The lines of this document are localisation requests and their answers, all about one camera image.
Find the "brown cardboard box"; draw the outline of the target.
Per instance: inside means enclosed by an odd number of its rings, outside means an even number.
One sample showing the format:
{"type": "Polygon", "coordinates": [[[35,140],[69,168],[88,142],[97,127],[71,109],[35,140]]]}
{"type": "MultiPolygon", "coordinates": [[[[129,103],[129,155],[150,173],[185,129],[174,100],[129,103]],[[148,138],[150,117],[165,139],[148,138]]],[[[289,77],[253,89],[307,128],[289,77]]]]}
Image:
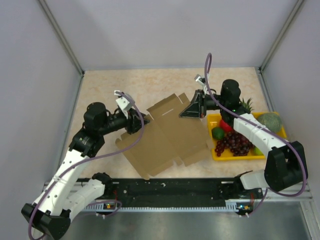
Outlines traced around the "brown cardboard box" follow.
{"type": "Polygon", "coordinates": [[[137,133],[123,133],[115,140],[118,149],[133,144],[123,152],[131,170],[118,167],[120,178],[142,178],[149,180],[172,166],[189,167],[211,157],[213,141],[199,118],[183,118],[180,113],[190,104],[185,93],[175,93],[147,109],[150,120],[144,130],[137,133]]]}

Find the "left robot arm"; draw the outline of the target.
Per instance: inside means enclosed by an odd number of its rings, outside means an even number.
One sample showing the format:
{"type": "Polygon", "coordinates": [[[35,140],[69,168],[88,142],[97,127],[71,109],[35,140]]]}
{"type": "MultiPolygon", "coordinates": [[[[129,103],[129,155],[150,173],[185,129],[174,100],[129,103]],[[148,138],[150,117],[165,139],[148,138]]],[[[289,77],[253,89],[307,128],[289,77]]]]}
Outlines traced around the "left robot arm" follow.
{"type": "Polygon", "coordinates": [[[119,99],[114,113],[101,102],[87,107],[82,128],[73,137],[49,185],[33,203],[26,203],[21,210],[28,221],[30,239],[33,239],[32,230],[54,240],[61,239],[83,209],[92,205],[95,199],[106,199],[113,194],[112,180],[106,173],[94,174],[82,189],[73,195],[70,192],[89,161],[97,159],[97,153],[105,143],[105,135],[120,129],[125,129],[130,135],[144,131],[150,121],[134,107],[124,98],[119,99]]]}

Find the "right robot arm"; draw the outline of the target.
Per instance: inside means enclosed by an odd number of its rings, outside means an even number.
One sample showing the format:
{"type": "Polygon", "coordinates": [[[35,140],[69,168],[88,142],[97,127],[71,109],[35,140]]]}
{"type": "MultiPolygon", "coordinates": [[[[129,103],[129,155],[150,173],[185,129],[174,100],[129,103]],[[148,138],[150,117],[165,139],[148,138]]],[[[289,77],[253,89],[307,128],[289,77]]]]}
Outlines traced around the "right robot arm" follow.
{"type": "Polygon", "coordinates": [[[280,193],[298,183],[302,184],[301,190],[304,191],[308,170],[302,144],[298,141],[289,142],[258,122],[241,104],[241,90],[237,81],[225,80],[219,95],[211,92],[204,77],[197,75],[195,81],[201,85],[201,89],[194,92],[190,104],[179,116],[202,119],[208,111],[218,110],[222,120],[246,137],[266,157],[263,170],[240,175],[240,181],[233,185],[234,194],[245,198],[252,189],[257,188],[280,193]]]}

